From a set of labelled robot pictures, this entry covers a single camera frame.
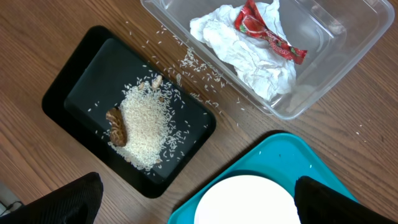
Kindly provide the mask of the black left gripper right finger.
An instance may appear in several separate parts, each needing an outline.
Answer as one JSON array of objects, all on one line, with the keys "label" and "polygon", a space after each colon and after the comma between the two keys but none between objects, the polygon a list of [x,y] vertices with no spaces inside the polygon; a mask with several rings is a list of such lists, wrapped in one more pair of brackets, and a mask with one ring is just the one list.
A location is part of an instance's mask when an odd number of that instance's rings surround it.
[{"label": "black left gripper right finger", "polygon": [[397,224],[309,176],[296,181],[294,202],[301,224]]}]

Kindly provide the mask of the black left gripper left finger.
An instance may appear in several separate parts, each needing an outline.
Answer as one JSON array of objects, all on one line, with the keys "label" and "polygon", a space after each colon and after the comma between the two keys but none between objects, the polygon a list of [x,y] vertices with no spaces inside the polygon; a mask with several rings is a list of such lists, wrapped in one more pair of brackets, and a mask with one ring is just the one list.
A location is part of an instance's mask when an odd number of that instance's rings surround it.
[{"label": "black left gripper left finger", "polygon": [[103,183],[90,172],[1,217],[1,224],[93,224],[103,198]]}]

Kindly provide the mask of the large pink plate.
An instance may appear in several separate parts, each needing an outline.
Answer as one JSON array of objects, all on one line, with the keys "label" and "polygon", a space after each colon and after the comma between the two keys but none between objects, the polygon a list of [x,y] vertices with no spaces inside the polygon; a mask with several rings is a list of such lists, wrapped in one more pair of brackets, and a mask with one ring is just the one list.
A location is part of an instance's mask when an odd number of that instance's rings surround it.
[{"label": "large pink plate", "polygon": [[194,223],[300,224],[294,198],[279,184],[256,175],[238,175],[209,188]]}]

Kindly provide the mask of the food scraps and rice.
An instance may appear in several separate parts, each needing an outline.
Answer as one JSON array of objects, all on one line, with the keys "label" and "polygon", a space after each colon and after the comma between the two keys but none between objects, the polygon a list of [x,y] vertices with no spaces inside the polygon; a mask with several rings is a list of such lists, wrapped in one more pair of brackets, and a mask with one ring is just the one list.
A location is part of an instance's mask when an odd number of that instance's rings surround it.
[{"label": "food scraps and rice", "polygon": [[211,122],[199,101],[159,73],[84,87],[76,106],[112,151],[143,171],[176,168]]}]

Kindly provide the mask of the red snack wrapper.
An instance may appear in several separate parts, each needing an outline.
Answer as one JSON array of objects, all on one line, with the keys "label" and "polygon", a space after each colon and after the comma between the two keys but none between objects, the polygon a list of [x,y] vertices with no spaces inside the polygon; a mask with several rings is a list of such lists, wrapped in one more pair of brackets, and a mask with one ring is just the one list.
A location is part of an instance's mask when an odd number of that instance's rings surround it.
[{"label": "red snack wrapper", "polygon": [[234,22],[234,27],[248,36],[268,41],[271,49],[277,55],[292,60],[298,65],[301,65],[305,59],[306,50],[300,50],[289,45],[287,41],[266,26],[253,0],[246,1]]}]

